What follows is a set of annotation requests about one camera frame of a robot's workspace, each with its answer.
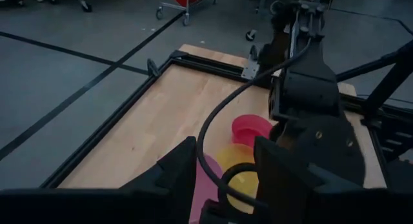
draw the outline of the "wooden table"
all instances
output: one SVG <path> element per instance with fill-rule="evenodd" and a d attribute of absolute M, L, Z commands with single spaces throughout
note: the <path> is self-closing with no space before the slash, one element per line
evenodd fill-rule
<path fill-rule="evenodd" d="M 183 45 L 181 51 L 237 66 L 246 59 Z M 241 85 L 240 82 L 172 65 L 116 126 L 60 184 L 62 188 L 117 188 L 140 175 L 187 136 L 197 136 L 212 109 Z M 352 85 L 340 92 L 355 96 Z M 268 90 L 247 89 L 228 104 L 205 136 L 211 156 L 231 142 L 232 120 L 242 114 L 268 117 Z M 353 124 L 366 163 L 364 186 L 386 187 L 370 135 L 361 116 L 346 113 Z"/>

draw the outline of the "yellow cup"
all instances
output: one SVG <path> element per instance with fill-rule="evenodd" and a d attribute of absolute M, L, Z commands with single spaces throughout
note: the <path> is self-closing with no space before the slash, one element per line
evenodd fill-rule
<path fill-rule="evenodd" d="M 225 172 L 238 163 L 253 163 L 254 151 L 244 144 L 229 144 L 216 154 L 215 160 L 222 171 Z M 244 194 L 255 197 L 258 188 L 258 177 L 255 172 L 242 172 L 234 176 L 229 185 Z M 252 206 L 238 201 L 232 196 L 228 196 L 228 200 L 232 206 L 242 212 L 251 214 L 254 210 Z"/>

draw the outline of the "pink cup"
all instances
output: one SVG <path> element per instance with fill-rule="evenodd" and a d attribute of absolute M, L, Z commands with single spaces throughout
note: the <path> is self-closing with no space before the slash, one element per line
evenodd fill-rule
<path fill-rule="evenodd" d="M 210 156 L 205 155 L 206 162 L 211 169 L 220 178 L 222 176 L 221 167 Z M 218 188 L 211 181 L 211 179 L 205 174 L 199 162 L 196 162 L 196 182 L 194 198 L 192 199 L 191 215 L 189 217 L 189 223 L 198 223 L 201 216 L 201 209 L 207 199 L 213 199 L 218 201 Z"/>
<path fill-rule="evenodd" d="M 268 138 L 271 128 L 272 124 L 263 117 L 241 115 L 232 122 L 232 142 L 254 147 L 256 136 Z"/>

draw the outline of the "metal cart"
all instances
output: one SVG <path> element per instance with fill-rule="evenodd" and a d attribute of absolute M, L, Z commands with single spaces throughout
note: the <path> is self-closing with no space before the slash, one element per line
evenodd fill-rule
<path fill-rule="evenodd" d="M 178 10 L 184 10 L 185 15 L 183 16 L 182 24 L 184 26 L 189 25 L 189 10 L 201 3 L 204 0 L 175 0 L 178 5 L 161 2 L 159 7 L 156 10 L 156 19 L 160 20 L 163 18 L 163 7 L 175 8 Z"/>

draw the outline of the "gray floor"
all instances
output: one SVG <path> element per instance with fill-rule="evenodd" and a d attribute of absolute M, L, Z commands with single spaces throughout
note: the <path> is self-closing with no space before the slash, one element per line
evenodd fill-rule
<path fill-rule="evenodd" d="M 179 13 L 165 9 L 164 19 L 155 18 L 159 2 L 171 0 L 88 1 L 94 6 L 91 14 L 83 13 L 76 0 L 61 0 L 55 6 L 28 1 L 25 8 L 1 10 L 0 31 L 117 61 Z M 400 19 L 413 28 L 412 4 L 413 0 L 335 0 L 336 10 L 326 15 L 325 62 L 342 72 L 413 38 L 395 21 L 337 10 Z M 272 37 L 270 17 L 256 15 L 255 6 L 247 0 L 219 0 L 217 5 L 207 1 L 191 12 L 190 26 L 176 21 L 125 64 L 146 69 L 146 60 L 152 58 L 160 65 L 182 44 L 246 57 L 252 44 L 261 47 Z M 251 28 L 258 30 L 253 43 L 245 41 Z M 0 148 L 108 67 L 0 37 Z M 387 71 L 347 82 L 367 96 Z M 0 189 L 39 186 L 146 78 L 119 68 L 104 78 L 0 161 Z M 393 98 L 413 101 L 412 80 L 410 76 Z"/>

